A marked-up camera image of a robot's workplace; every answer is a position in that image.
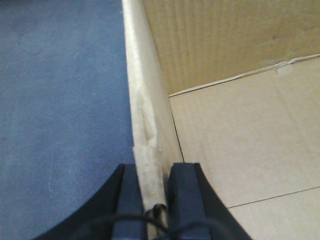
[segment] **gray fabric surface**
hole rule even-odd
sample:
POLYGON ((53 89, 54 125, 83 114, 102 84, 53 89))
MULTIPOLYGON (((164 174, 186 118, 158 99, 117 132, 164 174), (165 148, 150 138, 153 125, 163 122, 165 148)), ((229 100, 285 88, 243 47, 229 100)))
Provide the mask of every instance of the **gray fabric surface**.
POLYGON ((133 163, 121 0, 0 1, 0 239, 26 240, 133 163))

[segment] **wire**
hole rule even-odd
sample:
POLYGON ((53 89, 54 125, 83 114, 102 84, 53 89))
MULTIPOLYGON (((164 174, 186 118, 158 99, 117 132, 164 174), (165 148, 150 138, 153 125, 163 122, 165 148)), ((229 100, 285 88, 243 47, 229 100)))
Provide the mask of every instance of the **wire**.
POLYGON ((224 224, 215 219, 200 220, 188 223, 185 226, 166 232, 162 236, 156 237, 153 240, 166 240, 174 238, 184 232, 198 228, 209 228, 211 230, 219 231, 222 234, 224 240, 236 240, 232 232, 228 230, 224 224))
POLYGON ((164 233, 168 229, 154 218, 145 216, 143 214, 119 214, 119 215, 104 215, 86 222, 71 236, 69 240, 79 240, 92 234, 94 227, 105 227, 105 224, 114 224, 122 221, 140 221, 154 225, 156 228, 162 230, 164 233))
POLYGON ((153 240, 167 240, 176 237, 177 235, 183 234, 184 232, 198 229, 198 228, 209 228, 211 230, 218 231, 222 236, 224 240, 235 240, 236 238, 231 233, 230 230, 228 230, 224 224, 219 222, 216 219, 207 219, 207 220, 200 220, 200 221, 194 221, 191 223, 186 224, 185 226, 178 227, 177 229, 173 229, 169 231, 161 222, 158 220, 148 217, 144 214, 120 214, 120 215, 104 215, 98 218, 95 218, 89 222, 86 222, 82 225, 78 230, 75 231, 75 233, 71 236, 69 240, 80 240, 84 239, 86 237, 89 237, 93 234, 93 232, 96 233, 96 229, 93 229, 94 227, 105 227, 105 224, 114 224, 117 222, 122 221, 140 221, 145 222, 154 225, 156 228, 160 229, 162 232, 164 232, 163 235, 154 238, 153 240))

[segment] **cardboard box wall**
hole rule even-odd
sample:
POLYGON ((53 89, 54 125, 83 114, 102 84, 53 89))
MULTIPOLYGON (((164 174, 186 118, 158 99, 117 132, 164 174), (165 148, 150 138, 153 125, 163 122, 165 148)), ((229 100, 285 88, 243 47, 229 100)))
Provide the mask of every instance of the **cardboard box wall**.
POLYGON ((316 0, 123 0, 145 209, 165 204, 174 162, 200 162, 253 238, 320 237, 319 13, 316 0))

